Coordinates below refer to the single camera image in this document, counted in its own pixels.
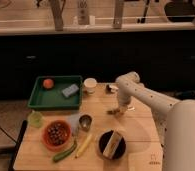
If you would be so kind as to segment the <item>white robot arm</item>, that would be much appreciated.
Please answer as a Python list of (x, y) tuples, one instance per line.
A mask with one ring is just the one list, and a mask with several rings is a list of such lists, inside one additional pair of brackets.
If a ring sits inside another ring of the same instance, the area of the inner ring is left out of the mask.
[(195, 100), (179, 100), (139, 84), (136, 72), (118, 76), (118, 107), (125, 113), (135, 97), (167, 116), (162, 171), (195, 171)]

